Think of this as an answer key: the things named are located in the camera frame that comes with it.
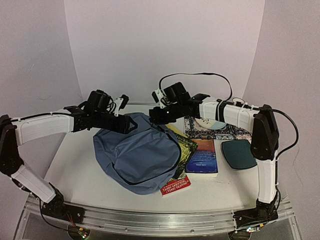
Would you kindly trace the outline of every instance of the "gray-blue fabric bag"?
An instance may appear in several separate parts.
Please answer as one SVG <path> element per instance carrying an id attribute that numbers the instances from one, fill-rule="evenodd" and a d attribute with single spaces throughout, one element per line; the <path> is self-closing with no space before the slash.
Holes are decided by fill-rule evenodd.
<path id="1" fill-rule="evenodd" d="M 128 134 L 101 129 L 93 137 L 95 157 L 103 171 L 139 195 L 159 191 L 175 174 L 181 148 L 165 125 L 143 113 L 129 113 L 138 125 Z"/>

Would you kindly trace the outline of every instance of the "white table surface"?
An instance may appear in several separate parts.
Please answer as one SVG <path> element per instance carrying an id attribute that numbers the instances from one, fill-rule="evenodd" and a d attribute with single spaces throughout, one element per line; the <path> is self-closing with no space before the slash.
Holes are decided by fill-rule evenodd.
<path id="1" fill-rule="evenodd" d="M 127 105 L 121 113 L 148 114 L 152 105 Z M 175 126 L 183 129 L 183 119 Z M 225 161 L 222 140 L 215 140 L 218 176 L 190 175 L 191 186 L 162 196 L 159 192 L 137 195 L 120 186 L 101 169 L 95 157 L 93 136 L 98 129 L 68 133 L 45 179 L 68 202 L 107 209 L 192 213 L 254 208 L 258 197 L 258 169 L 234 170 Z"/>

